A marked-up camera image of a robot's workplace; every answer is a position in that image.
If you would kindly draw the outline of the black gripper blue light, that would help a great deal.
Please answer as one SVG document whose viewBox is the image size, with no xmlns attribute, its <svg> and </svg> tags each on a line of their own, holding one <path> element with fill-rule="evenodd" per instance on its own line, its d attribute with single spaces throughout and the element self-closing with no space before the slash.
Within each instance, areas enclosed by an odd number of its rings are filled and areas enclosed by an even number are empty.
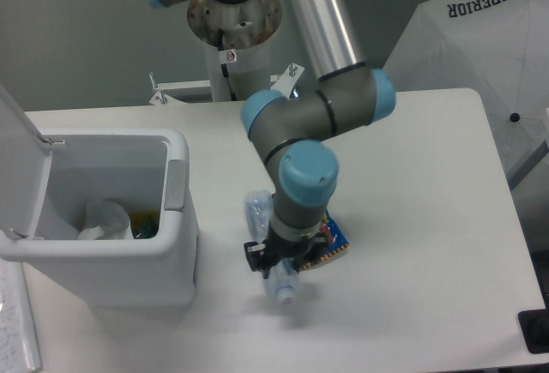
<svg viewBox="0 0 549 373">
<path fill-rule="evenodd" d="M 297 242 L 288 241 L 269 229 L 265 243 L 246 242 L 244 253 L 251 271 L 259 272 L 266 280 L 270 269 L 283 259 L 291 259 L 295 270 L 304 264 L 319 263 L 332 243 L 333 236 L 326 225 L 321 225 L 311 238 L 303 236 Z"/>
</svg>

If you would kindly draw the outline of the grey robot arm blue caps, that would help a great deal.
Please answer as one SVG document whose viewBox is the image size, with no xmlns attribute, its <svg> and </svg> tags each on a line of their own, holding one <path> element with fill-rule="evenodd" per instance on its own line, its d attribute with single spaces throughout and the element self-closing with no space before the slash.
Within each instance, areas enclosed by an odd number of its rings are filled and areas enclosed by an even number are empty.
<svg viewBox="0 0 549 373">
<path fill-rule="evenodd" d="M 275 186 L 274 207 L 262 242 L 244 252 L 250 268 L 268 276 L 280 261 L 296 268 L 321 257 L 328 238 L 321 221 L 336 185 L 339 165 L 324 141 L 387 117 L 395 89 L 387 74 L 370 69 L 339 0 L 291 0 L 318 80 L 297 98 L 264 89 L 244 96 L 234 71 L 246 50 L 272 36 L 281 19 L 275 0 L 148 0 L 159 8 L 187 3 L 195 35 L 214 48 L 216 64 Z"/>
</svg>

